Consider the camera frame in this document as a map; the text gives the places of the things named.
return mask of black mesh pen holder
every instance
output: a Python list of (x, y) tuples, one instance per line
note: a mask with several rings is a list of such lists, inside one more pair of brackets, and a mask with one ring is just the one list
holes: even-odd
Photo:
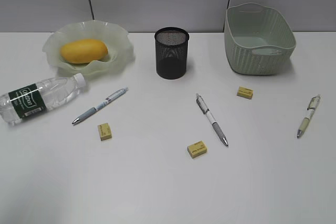
[(178, 79), (187, 70), (189, 34), (177, 27), (155, 33), (156, 72), (164, 79)]

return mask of mango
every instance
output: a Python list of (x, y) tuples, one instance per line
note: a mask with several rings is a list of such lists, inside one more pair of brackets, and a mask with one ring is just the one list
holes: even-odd
[(61, 47), (62, 57), (69, 63), (90, 63), (100, 60), (108, 54), (104, 42), (97, 39), (81, 39), (65, 44)]

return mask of white pen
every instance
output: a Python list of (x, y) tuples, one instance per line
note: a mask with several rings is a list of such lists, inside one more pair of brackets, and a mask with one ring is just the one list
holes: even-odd
[(219, 137), (220, 141), (227, 147), (229, 147), (229, 144), (227, 143), (226, 136), (224, 135), (223, 131), (219, 127), (218, 123), (216, 122), (214, 116), (211, 114), (209, 108), (205, 104), (203, 98), (197, 93), (196, 94), (196, 103), (198, 104), (199, 108), (202, 110), (203, 114), (206, 115), (206, 117), (209, 119), (212, 127), (214, 128), (217, 136)]
[(308, 127), (308, 124), (311, 120), (311, 118), (313, 117), (315, 110), (317, 109), (317, 106), (319, 105), (321, 100), (321, 95), (318, 94), (316, 97), (313, 97), (310, 100), (310, 103), (308, 105), (307, 108), (307, 115), (304, 117), (304, 119), (302, 120), (302, 123), (298, 129), (298, 134), (297, 134), (297, 138), (300, 138), (304, 132), (306, 131), (306, 128)]
[(87, 112), (84, 112), (82, 115), (80, 115), (79, 117), (77, 117), (72, 124), (76, 125), (82, 121), (84, 121), (86, 118), (92, 116), (93, 114), (95, 114), (97, 111), (100, 111), (102, 108), (104, 108), (106, 105), (110, 104), (111, 102), (113, 102), (115, 99), (121, 97), (123, 94), (125, 94), (128, 91), (128, 88), (124, 88), (124, 89), (119, 89), (118, 91), (116, 91), (115, 93), (113, 93), (112, 95), (110, 95), (109, 97), (107, 97), (105, 99), (105, 101), (103, 101), (101, 104), (99, 104), (97, 107), (93, 107), (90, 108)]

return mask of yellow eraser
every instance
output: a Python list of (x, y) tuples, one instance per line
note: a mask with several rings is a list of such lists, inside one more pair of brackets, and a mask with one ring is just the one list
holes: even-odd
[(237, 96), (244, 97), (244, 98), (247, 98), (247, 99), (251, 99), (252, 95), (253, 95), (253, 90), (252, 89), (239, 87)]
[(188, 146), (188, 152), (192, 158), (200, 156), (207, 152), (207, 148), (202, 141)]
[(98, 125), (100, 141), (112, 138), (111, 129), (108, 123)]

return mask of basket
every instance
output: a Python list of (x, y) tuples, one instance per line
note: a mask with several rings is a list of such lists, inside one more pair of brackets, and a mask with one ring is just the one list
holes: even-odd
[(273, 8), (255, 3), (230, 7), (225, 29), (227, 60), (241, 74), (278, 73), (296, 46), (284, 17)]

